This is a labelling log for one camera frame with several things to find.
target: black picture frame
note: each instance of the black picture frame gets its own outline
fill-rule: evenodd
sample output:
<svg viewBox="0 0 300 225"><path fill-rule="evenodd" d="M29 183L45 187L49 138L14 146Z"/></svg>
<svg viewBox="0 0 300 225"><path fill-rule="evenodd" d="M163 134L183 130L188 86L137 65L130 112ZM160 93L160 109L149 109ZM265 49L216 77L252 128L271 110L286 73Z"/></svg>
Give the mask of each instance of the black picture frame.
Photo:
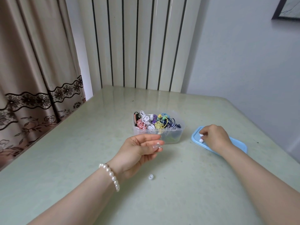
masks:
<svg viewBox="0 0 300 225"><path fill-rule="evenodd" d="M300 18L296 18L296 17L287 17L287 16L280 16L280 13L285 5L285 3L287 2L287 0L280 0L276 11L272 17L272 20L274 19L282 19L282 20L293 20L293 21L300 21Z"/></svg>

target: table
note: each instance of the table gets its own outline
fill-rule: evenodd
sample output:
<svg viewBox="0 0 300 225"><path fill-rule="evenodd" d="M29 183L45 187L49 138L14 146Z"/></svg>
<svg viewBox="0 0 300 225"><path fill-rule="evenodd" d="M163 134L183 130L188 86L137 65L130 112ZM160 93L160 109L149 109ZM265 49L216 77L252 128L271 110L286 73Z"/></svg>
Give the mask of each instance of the table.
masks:
<svg viewBox="0 0 300 225"><path fill-rule="evenodd" d="M190 139L212 123L300 191L300 165L228 100L107 86L0 172L0 223L26 224L69 193L133 134L133 112L152 108L181 114L181 140L122 184L95 224L262 224L225 160Z"/></svg>

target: curtain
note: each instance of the curtain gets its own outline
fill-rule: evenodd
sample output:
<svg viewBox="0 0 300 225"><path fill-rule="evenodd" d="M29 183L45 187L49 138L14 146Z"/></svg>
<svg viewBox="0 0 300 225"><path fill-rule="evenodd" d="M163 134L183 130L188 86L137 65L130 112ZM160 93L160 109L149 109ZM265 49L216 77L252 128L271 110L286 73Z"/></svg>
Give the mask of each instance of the curtain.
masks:
<svg viewBox="0 0 300 225"><path fill-rule="evenodd" d="M84 101L65 0L0 0L0 169Z"/></svg>

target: hand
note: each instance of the hand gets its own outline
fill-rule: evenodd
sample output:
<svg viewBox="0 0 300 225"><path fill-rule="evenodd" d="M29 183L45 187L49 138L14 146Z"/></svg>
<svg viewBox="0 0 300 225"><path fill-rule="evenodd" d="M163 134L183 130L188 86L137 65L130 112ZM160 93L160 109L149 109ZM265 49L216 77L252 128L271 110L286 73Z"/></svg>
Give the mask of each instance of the hand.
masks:
<svg viewBox="0 0 300 225"><path fill-rule="evenodd" d="M107 162L119 182L134 176L145 162L154 159L157 152L163 151L162 147L159 149L153 147L157 143L165 144L159 140L160 137L157 134L141 134L125 140L114 158Z"/></svg>
<svg viewBox="0 0 300 225"><path fill-rule="evenodd" d="M225 129L218 125L208 125L200 130L201 137L205 143L215 152L221 154L227 146L233 145Z"/></svg>

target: person's right hand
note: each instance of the person's right hand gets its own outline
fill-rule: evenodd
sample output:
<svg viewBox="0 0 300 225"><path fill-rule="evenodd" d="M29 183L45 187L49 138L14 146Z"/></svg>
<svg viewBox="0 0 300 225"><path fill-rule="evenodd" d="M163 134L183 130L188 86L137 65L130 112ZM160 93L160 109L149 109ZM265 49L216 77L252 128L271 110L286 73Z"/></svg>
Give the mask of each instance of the person's right hand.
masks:
<svg viewBox="0 0 300 225"><path fill-rule="evenodd" d="M205 141L208 147L219 154L224 148L232 145L227 132L222 126L208 125L201 129L199 133L204 135L201 139Z"/></svg>

